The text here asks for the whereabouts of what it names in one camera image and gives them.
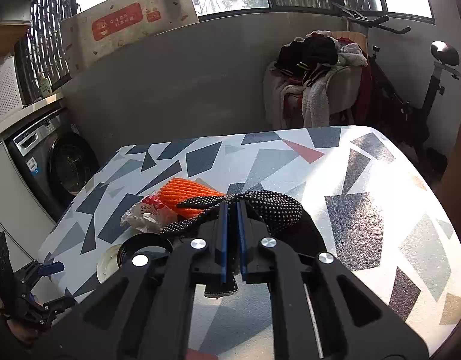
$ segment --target white perforated basket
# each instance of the white perforated basket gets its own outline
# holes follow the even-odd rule
[[[14,57],[11,56],[0,65],[0,121],[21,110],[22,107]]]

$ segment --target geometric pattern tablecloth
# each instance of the geometric pattern tablecloth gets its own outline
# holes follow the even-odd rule
[[[98,285],[101,254],[135,230],[122,214],[173,176],[220,192],[270,190],[300,201],[327,250],[425,340],[434,353],[461,317],[461,246],[429,186],[370,127],[205,137],[119,149],[47,237],[41,261],[80,302]],[[207,299],[196,291],[189,347],[220,359],[272,355],[266,287]]]

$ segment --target washing machine door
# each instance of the washing machine door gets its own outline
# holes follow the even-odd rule
[[[57,200],[67,207],[99,169],[89,144],[73,132],[58,137],[49,152],[49,186]]]

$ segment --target black bowl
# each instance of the black bowl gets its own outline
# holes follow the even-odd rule
[[[124,266],[138,251],[151,251],[156,257],[172,253],[172,244],[168,239],[155,233],[141,233],[130,237],[121,245],[117,252],[117,264],[119,268]]]

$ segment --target crumpled plastic wrapper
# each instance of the crumpled plastic wrapper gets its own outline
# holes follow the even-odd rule
[[[134,204],[121,218],[143,233],[160,233],[162,228],[177,221],[177,214],[162,203],[157,195],[148,195]]]

